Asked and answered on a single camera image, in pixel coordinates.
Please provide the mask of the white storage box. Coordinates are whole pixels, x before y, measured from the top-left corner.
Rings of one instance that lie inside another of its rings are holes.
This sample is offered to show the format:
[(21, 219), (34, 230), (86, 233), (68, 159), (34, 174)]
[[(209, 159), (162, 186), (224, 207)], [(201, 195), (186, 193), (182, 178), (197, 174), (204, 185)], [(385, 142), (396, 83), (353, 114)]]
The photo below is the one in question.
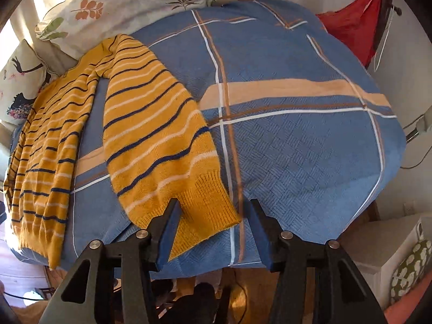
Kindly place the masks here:
[(365, 278), (381, 308), (390, 305), (394, 271), (421, 239), (431, 239), (431, 214), (368, 222), (346, 231), (340, 243)]

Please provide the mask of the red cloth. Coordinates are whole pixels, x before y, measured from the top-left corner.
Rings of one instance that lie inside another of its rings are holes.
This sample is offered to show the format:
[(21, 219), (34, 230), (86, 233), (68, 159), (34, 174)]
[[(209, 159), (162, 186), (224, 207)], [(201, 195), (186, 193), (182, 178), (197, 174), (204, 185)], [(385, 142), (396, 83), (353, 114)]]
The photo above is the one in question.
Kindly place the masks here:
[(339, 39), (364, 67), (376, 52), (374, 37), (381, 0), (354, 0), (338, 11), (317, 14), (329, 34)]

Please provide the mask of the woman silhouette cushion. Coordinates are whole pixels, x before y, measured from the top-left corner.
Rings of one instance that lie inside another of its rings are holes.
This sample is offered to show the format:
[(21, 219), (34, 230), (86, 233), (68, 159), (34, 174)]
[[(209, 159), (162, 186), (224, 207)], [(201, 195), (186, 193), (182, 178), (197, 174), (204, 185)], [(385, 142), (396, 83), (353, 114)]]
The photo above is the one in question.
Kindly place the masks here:
[(57, 79), (26, 40), (22, 40), (1, 70), (1, 121), (23, 123), (39, 92)]

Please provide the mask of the yellow striped knit sweater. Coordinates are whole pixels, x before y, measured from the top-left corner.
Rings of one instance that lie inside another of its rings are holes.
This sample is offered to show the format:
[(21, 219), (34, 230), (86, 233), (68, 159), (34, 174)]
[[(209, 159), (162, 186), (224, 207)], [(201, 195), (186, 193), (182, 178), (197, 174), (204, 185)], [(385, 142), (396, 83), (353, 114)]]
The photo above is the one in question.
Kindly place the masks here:
[(182, 217), (170, 258), (237, 225), (196, 101), (148, 47), (119, 34), (43, 89), (23, 123), (4, 182), (18, 246), (60, 264), (80, 137), (101, 78), (103, 155), (129, 220), (144, 229), (177, 199)]

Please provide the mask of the leaf print pillow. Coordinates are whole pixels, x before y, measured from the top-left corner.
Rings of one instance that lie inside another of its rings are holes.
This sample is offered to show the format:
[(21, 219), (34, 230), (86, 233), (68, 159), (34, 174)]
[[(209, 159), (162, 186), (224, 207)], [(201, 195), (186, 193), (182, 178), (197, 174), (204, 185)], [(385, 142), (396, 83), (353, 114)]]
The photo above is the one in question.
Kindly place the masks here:
[(131, 35), (164, 17), (209, 7), (215, 0), (64, 0), (37, 24), (38, 39), (80, 59), (108, 37)]

